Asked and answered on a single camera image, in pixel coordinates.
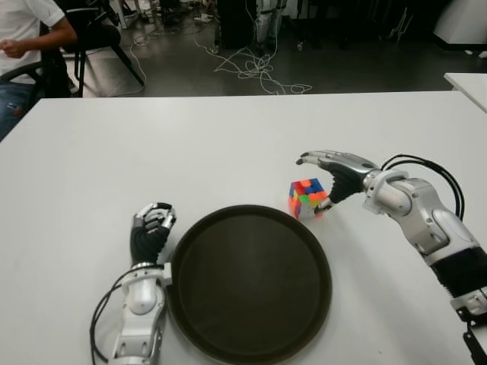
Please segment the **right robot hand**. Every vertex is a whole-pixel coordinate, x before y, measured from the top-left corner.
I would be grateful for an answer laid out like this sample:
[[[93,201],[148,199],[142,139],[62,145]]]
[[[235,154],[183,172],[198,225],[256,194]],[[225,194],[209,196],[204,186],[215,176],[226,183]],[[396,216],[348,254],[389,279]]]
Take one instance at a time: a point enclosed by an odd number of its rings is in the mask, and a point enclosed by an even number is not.
[[[328,211],[349,196],[364,191],[364,181],[370,173],[380,170],[375,163],[355,154],[338,151],[304,152],[295,162],[298,166],[308,163],[331,174],[333,185],[328,197],[315,207],[316,214]]]

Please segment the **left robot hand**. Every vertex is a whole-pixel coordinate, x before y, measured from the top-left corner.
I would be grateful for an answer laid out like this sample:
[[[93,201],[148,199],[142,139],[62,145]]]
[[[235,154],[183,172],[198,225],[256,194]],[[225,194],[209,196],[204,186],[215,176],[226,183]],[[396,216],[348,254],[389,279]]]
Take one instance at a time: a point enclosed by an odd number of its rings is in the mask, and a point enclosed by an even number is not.
[[[133,266],[157,263],[176,220],[174,207],[165,202],[152,202],[134,214],[129,245]]]

